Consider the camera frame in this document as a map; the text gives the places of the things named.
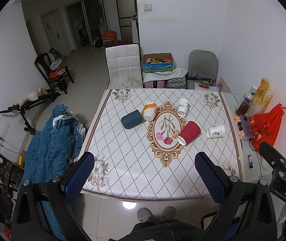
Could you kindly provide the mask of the red ribbed paper cup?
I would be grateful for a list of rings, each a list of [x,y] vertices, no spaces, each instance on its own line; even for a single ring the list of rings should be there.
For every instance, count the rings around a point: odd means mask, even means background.
[[[189,121],[178,134],[177,140],[181,145],[186,146],[195,140],[200,134],[200,127],[194,121]]]

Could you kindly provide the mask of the white paper cup black calligraphy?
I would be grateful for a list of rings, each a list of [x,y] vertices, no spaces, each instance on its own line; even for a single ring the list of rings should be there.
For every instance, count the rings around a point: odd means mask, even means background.
[[[223,138],[225,136],[224,125],[217,125],[207,130],[207,136],[209,139]]]

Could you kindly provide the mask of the white paper cup green print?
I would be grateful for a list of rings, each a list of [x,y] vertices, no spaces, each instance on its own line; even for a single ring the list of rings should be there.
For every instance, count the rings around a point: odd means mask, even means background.
[[[189,111],[190,102],[185,98],[180,98],[177,104],[177,115],[179,117],[185,117]]]

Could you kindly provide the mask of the orange and white paper cup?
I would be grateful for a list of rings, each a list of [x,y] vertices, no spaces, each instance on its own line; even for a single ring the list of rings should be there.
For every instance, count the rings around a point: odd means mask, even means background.
[[[146,121],[152,121],[157,113],[157,104],[155,102],[147,102],[142,110],[142,117]]]

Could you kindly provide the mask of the small dark lighter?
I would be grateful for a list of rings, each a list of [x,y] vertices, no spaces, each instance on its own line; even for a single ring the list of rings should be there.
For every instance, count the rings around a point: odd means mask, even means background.
[[[248,157],[248,165],[249,165],[249,168],[250,168],[250,169],[253,169],[253,158],[252,158],[252,155],[249,154],[247,157]]]

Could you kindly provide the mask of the orange plastic bag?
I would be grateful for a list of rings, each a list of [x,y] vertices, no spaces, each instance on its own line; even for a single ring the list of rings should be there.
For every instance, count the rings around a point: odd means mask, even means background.
[[[279,103],[267,113],[250,116],[250,125],[254,136],[254,138],[251,139],[251,144],[256,152],[259,152],[260,144],[265,141],[271,146],[274,145],[281,127],[285,109],[286,108]]]

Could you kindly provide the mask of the grey smartphone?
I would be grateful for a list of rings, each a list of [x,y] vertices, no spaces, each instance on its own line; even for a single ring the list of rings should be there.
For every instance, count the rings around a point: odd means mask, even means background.
[[[251,123],[250,123],[250,117],[246,115],[240,115],[240,121],[241,121],[241,126],[242,130],[245,134],[245,138],[254,138]]]

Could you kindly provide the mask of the white diamond pattern tablecloth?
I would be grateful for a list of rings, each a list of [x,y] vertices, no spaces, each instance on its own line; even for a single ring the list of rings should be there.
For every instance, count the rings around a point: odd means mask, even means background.
[[[177,115],[180,98],[189,100],[185,117]],[[154,120],[130,130],[121,118],[147,102],[157,104]],[[201,134],[186,146],[178,134],[194,121]],[[223,138],[209,139],[207,130],[224,125]],[[228,175],[241,176],[239,143],[222,93],[184,89],[110,89],[103,94],[83,151],[95,156],[83,192],[129,200],[181,200],[208,195],[195,169],[195,155],[204,152]]]

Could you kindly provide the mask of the dark wooden chair left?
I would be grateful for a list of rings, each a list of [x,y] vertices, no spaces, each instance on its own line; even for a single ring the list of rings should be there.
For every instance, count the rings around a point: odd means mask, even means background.
[[[13,207],[14,192],[18,191],[23,169],[0,154],[0,206]]]

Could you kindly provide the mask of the black tripod stand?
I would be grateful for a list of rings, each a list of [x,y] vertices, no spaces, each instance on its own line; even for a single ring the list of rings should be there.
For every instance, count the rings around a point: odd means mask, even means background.
[[[31,110],[32,108],[37,107],[43,103],[54,102],[60,95],[61,93],[58,93],[54,89],[38,88],[36,91],[30,92],[22,100],[8,107],[6,110],[1,110],[0,114],[8,114],[12,113],[13,111],[19,112],[24,121],[24,130],[34,136],[36,129],[33,128],[27,120],[25,116],[26,111]]]

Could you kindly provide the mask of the pink storage box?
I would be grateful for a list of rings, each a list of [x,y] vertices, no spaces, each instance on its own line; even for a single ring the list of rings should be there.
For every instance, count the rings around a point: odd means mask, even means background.
[[[165,88],[166,81],[149,81],[144,83],[145,88]]]

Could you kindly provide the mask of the grey office chair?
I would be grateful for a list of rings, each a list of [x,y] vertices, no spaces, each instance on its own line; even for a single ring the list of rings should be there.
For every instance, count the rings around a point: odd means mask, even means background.
[[[190,53],[186,82],[188,89],[194,89],[196,82],[208,82],[216,86],[218,72],[217,57],[213,52],[194,50]]]

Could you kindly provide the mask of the black wooden chair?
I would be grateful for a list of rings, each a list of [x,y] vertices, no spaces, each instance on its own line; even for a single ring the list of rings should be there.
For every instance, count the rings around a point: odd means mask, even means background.
[[[74,83],[74,80],[68,66],[64,65],[61,58],[51,61],[48,53],[42,53],[36,57],[34,65],[50,89],[59,89],[64,94],[68,93],[68,84],[65,78],[68,77],[71,83]]]

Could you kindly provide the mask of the white padded chair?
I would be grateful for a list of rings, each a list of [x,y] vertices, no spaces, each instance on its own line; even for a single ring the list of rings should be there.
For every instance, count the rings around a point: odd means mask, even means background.
[[[143,88],[139,44],[127,44],[105,49],[109,71],[109,89]]]

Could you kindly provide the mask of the white wall switch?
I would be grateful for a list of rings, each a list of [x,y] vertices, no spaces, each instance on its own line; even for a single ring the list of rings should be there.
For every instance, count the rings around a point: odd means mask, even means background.
[[[144,12],[152,12],[153,5],[152,4],[144,4]]]

